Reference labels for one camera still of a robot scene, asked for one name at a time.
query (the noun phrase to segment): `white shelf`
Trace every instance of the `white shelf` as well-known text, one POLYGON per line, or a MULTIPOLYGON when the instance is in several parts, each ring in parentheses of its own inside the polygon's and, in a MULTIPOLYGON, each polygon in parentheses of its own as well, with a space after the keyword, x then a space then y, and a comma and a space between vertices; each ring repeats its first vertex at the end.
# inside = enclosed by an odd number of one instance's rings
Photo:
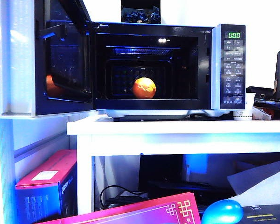
POLYGON ((68 134, 210 134, 280 133, 280 120, 121 121, 94 115, 67 124, 68 134))
POLYGON ((96 114, 67 123, 67 134, 77 135, 79 214, 94 209, 93 156, 280 152, 280 120, 114 122, 96 114))

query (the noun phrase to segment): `blue ball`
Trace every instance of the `blue ball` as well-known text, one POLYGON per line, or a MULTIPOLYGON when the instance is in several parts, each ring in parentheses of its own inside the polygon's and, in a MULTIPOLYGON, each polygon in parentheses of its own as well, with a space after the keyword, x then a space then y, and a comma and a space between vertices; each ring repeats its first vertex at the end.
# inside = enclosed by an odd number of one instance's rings
POLYGON ((201 224, 235 224, 243 217, 242 206, 231 199, 211 204, 202 216, 201 224))

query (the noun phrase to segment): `microwave control panel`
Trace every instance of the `microwave control panel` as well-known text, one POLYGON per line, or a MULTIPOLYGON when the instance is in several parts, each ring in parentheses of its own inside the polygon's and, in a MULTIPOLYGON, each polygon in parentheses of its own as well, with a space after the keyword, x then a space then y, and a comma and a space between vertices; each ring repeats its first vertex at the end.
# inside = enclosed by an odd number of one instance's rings
POLYGON ((216 43, 213 44, 216 48, 212 50, 215 50, 213 55, 217 66, 217 82, 214 88, 218 89, 220 83, 220 92, 217 93, 219 109, 244 109, 245 26, 221 24, 215 35, 216 43))

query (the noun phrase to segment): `control panel button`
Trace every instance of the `control panel button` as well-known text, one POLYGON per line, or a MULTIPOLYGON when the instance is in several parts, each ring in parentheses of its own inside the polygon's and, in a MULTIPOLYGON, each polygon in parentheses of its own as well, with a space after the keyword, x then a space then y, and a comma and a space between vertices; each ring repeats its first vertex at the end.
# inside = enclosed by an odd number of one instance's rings
POLYGON ((234 46, 234 49, 240 52, 243 52, 243 47, 241 46, 234 46))
POLYGON ((243 87, 243 83, 235 82, 235 83, 233 83, 233 87, 234 88, 242 88, 243 87))
POLYGON ((243 74, 243 70, 242 69, 235 69, 235 74, 236 75, 242 75, 243 74))
POLYGON ((224 69, 224 75, 234 75, 234 71, 231 69, 224 69))
POLYGON ((223 103, 224 104, 232 104, 233 100, 234 100, 233 97, 229 97, 229 96, 223 97, 223 103))
POLYGON ((234 46, 229 44, 224 44, 224 50, 234 50, 234 46))
POLYGON ((224 88, 231 88, 233 84, 231 82, 224 82, 224 88))
POLYGON ((224 93, 225 94, 233 93, 232 90, 233 90, 232 88, 224 88, 224 93))
POLYGON ((224 56, 234 56, 234 51, 224 51, 224 56))
POLYGON ((242 104, 242 102, 243 102, 243 98, 242 97, 234 97, 233 99, 234 99, 233 100, 234 104, 242 104))
POLYGON ((232 61, 235 61, 235 62, 242 62, 243 61, 243 57, 242 56, 235 56, 232 59, 233 59, 232 61))
POLYGON ((231 63, 224 63, 224 69, 232 69, 233 66, 231 63))
POLYGON ((232 82, 232 78, 231 77, 226 77, 224 81, 230 83, 230 82, 232 82))
POLYGON ((224 61, 231 62, 231 61, 233 61, 233 58, 231 56, 224 56, 224 61))
POLYGON ((233 93, 240 94, 240 93, 243 93, 243 91, 240 88, 233 88, 233 93))
POLYGON ((236 63, 236 64, 235 64, 235 68, 236 68, 236 69, 243 69, 243 64, 241 64, 241 63, 236 63))
POLYGON ((243 77, 235 77, 234 81, 237 83, 242 83, 243 82, 243 77))
POLYGON ((234 56, 243 56, 243 53, 241 51, 234 51, 233 55, 234 56))
POLYGON ((234 45, 243 46, 244 45, 244 41, 243 40, 235 40, 234 41, 234 45))
POLYGON ((233 40, 224 40, 224 45, 234 45, 233 40))

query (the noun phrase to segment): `digital display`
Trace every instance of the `digital display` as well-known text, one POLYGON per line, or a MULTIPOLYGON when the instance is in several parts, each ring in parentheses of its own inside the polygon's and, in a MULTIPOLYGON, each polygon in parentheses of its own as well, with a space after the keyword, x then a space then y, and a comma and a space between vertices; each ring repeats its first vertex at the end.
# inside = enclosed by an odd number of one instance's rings
POLYGON ((241 38, 241 32, 226 32, 225 38, 229 39, 240 39, 241 38))

